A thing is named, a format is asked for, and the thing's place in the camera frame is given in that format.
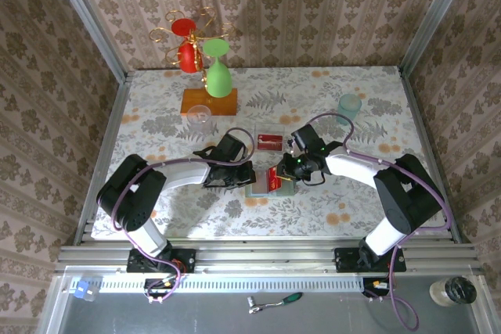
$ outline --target gray floor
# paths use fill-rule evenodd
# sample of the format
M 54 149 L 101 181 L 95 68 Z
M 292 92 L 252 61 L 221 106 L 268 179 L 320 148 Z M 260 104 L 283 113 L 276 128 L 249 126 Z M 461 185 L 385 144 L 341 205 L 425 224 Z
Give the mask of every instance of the gray floor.
M 443 308 L 428 288 L 437 278 L 404 277 L 398 295 L 420 316 L 419 334 L 477 333 L 468 306 Z M 286 294 L 254 294 L 256 303 L 272 303 Z M 291 334 L 404 333 L 391 303 L 368 303 L 359 294 L 309 293 L 286 307 L 248 314 L 246 294 L 180 293 L 163 304 L 143 295 L 101 294 L 89 303 L 70 298 L 59 334 Z M 405 318 L 409 314 L 402 308 Z

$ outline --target red card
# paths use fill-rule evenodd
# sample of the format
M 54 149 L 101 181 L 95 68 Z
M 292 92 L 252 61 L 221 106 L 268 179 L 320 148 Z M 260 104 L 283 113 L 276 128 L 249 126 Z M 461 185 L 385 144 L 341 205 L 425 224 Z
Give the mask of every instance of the red card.
M 276 166 L 268 169 L 268 192 L 276 191 L 282 187 L 282 179 L 276 176 Z
M 258 150 L 282 151 L 283 137 L 280 135 L 258 135 Z

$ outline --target floral tablecloth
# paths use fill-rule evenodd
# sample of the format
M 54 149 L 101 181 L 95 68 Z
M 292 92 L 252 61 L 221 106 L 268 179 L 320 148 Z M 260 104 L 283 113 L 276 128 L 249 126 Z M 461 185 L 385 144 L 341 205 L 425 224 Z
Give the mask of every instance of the floral tablecloth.
M 362 99 L 351 148 L 394 159 L 412 153 L 424 162 L 396 67 L 253 68 L 231 70 L 238 88 L 235 117 L 214 117 L 207 135 L 193 132 L 179 109 L 185 88 L 199 88 L 197 74 L 175 70 L 136 72 L 114 147 L 108 177 L 121 161 L 138 153 L 149 161 L 188 156 L 216 144 L 230 127 L 282 124 L 286 135 L 313 116 L 337 109 L 339 98 L 354 93 Z M 324 117 L 315 125 L 326 142 L 341 141 L 348 126 Z M 245 134 L 235 133 L 242 140 Z M 257 151 L 255 168 L 271 167 L 280 153 Z M 377 192 L 347 178 L 327 176 L 326 183 L 306 187 L 282 199 L 245 198 L 244 189 L 202 189 L 187 185 L 163 191 L 152 218 L 168 237 L 214 238 L 243 235 L 366 235 L 383 218 Z M 443 224 L 442 215 L 429 225 Z M 102 209 L 92 237 L 124 239 L 111 229 Z

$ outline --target orange wooden base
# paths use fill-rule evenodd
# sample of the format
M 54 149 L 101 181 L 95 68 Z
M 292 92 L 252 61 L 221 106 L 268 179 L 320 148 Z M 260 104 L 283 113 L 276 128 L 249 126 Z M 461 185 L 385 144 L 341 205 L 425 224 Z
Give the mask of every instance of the orange wooden base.
M 235 116 L 236 115 L 236 95 L 237 90 L 233 89 L 224 98 L 214 98 L 202 89 L 185 89 L 182 95 L 181 115 L 185 116 L 189 109 L 196 105 L 204 105 L 211 109 L 214 116 Z

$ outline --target wall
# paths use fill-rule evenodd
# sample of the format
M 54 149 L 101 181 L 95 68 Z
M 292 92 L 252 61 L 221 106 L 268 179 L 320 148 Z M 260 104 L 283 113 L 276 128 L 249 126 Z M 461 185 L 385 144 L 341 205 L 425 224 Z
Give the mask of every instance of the wall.
M 167 27 L 164 14 L 195 15 L 203 6 L 231 22 L 230 66 L 397 65 L 431 0 L 89 0 L 129 70 L 164 68 L 148 33 Z
M 411 82 L 501 312 L 501 0 L 454 0 Z
M 116 90 L 68 0 L 0 0 L 0 333 L 34 332 Z

